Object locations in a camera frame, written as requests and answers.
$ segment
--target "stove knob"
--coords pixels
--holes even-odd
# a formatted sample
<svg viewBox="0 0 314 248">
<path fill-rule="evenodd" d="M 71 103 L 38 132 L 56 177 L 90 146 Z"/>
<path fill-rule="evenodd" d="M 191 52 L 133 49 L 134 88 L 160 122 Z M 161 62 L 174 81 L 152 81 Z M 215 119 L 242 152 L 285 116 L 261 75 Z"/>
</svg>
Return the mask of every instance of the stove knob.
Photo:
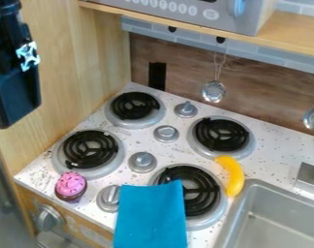
<svg viewBox="0 0 314 248">
<path fill-rule="evenodd" d="M 110 185 L 100 191 L 96 203 L 101 210 L 108 213 L 114 213 L 118 210 L 119 189 L 118 185 Z"/>
<path fill-rule="evenodd" d="M 160 142 L 169 143 L 179 138 L 179 132 L 172 126 L 160 126 L 155 129 L 153 136 Z"/>
<path fill-rule="evenodd" d="M 50 205 L 42 205 L 37 219 L 37 228 L 40 232 L 49 232 L 56 226 L 65 224 L 61 214 Z"/>
<path fill-rule="evenodd" d="M 146 173 L 157 167 L 157 160 L 151 153 L 138 152 L 130 157 L 128 165 L 132 171 Z"/>
<path fill-rule="evenodd" d="M 198 109 L 189 101 L 184 104 L 175 106 L 174 112 L 176 115 L 183 118 L 192 118 L 198 114 Z"/>
</svg>

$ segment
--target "sink basin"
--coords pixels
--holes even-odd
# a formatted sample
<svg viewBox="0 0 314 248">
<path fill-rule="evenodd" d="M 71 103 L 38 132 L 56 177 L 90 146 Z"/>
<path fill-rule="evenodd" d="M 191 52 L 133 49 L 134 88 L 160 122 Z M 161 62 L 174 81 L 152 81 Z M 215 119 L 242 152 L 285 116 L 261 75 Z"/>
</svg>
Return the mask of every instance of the sink basin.
<svg viewBox="0 0 314 248">
<path fill-rule="evenodd" d="M 314 248 L 314 201 L 249 179 L 214 247 Z"/>
</svg>

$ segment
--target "white speckled surface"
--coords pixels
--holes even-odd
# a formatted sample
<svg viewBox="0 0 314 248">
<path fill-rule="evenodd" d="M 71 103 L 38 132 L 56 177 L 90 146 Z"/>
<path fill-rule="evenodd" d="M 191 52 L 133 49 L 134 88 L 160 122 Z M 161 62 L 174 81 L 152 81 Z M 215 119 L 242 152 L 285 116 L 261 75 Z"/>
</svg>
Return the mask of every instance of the white speckled surface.
<svg viewBox="0 0 314 248">
<path fill-rule="evenodd" d="M 314 200 L 313 195 L 293 188 L 300 163 L 306 162 L 314 165 L 314 137 L 194 101 L 192 103 L 199 109 L 199 114 L 195 118 L 183 119 L 173 113 L 173 108 L 183 103 L 186 100 L 184 98 L 135 83 L 128 84 L 123 91 L 144 91 L 159 97 L 167 106 L 166 117 L 150 128 L 128 131 L 113 127 L 105 118 L 103 107 L 101 107 L 73 130 L 103 129 L 117 135 L 123 141 L 126 149 L 125 160 L 118 170 L 106 177 L 89 181 L 87 192 L 79 203 L 65 203 L 53 193 L 59 174 L 52 168 L 50 160 L 52 148 L 50 148 L 17 174 L 15 176 L 16 182 L 104 229 L 113 231 L 116 214 L 103 212 L 96 204 L 98 192 L 108 185 L 145 185 L 150 175 L 156 170 L 175 163 L 191 163 L 203 166 L 216 174 L 225 185 L 227 184 L 227 173 L 218 164 L 193 152 L 186 141 L 187 130 L 195 120 L 210 115 L 222 115 L 244 123 L 255 135 L 255 151 L 249 157 L 240 160 L 247 178 L 259 178 Z M 180 132 L 180 138 L 169 144 L 158 142 L 152 133 L 160 125 L 173 125 Z M 147 174 L 139 174 L 129 170 L 127 165 L 129 157 L 140 151 L 147 151 L 156 156 L 158 160 L 156 170 Z M 213 247 L 224 219 L 225 216 L 213 227 L 203 231 L 189 232 L 189 247 Z"/>
</svg>

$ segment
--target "blue towel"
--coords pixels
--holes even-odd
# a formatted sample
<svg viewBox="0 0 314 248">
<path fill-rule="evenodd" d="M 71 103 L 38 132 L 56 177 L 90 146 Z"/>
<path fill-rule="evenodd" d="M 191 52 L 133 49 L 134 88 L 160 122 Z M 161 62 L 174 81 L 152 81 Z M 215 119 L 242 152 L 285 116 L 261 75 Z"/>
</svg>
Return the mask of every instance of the blue towel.
<svg viewBox="0 0 314 248">
<path fill-rule="evenodd" d="M 182 183 L 121 186 L 114 248 L 185 248 Z"/>
</svg>

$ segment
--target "toy cupcake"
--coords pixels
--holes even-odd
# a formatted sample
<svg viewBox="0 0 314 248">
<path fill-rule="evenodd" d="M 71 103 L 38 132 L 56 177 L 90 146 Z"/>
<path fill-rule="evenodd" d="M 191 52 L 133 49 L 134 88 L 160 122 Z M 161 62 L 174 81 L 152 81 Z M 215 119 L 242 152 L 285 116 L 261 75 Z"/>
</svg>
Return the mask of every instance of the toy cupcake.
<svg viewBox="0 0 314 248">
<path fill-rule="evenodd" d="M 58 179 L 54 193 L 58 199 L 77 203 L 87 189 L 87 181 L 77 172 L 68 171 Z"/>
</svg>

